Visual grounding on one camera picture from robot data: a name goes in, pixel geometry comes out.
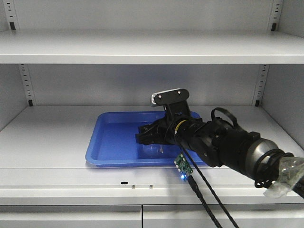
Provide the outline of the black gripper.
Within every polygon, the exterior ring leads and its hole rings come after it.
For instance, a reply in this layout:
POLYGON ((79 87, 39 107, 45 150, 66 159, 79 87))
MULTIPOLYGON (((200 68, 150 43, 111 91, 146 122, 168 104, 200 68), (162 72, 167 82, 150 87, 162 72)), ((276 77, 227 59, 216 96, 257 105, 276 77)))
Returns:
POLYGON ((193 118, 186 100, 179 102, 169 102, 158 104, 152 101, 154 106, 164 106, 165 116, 153 123, 138 127, 139 133, 135 135, 138 144, 163 144, 175 145, 174 136, 176 135, 177 125, 184 120, 202 122, 202 118, 193 118))

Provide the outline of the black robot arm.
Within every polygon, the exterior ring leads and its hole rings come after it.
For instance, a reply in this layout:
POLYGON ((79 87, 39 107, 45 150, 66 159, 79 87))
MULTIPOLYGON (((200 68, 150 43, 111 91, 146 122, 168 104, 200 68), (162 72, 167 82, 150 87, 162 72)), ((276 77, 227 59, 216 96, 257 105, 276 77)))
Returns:
POLYGON ((256 188, 274 190, 282 182, 282 171, 297 158, 284 152, 257 132, 241 128, 228 110, 217 107, 211 121, 194 118, 186 101, 158 103, 165 116, 139 127, 139 144, 177 145, 183 152, 195 152, 210 167, 223 165, 254 180, 256 188))

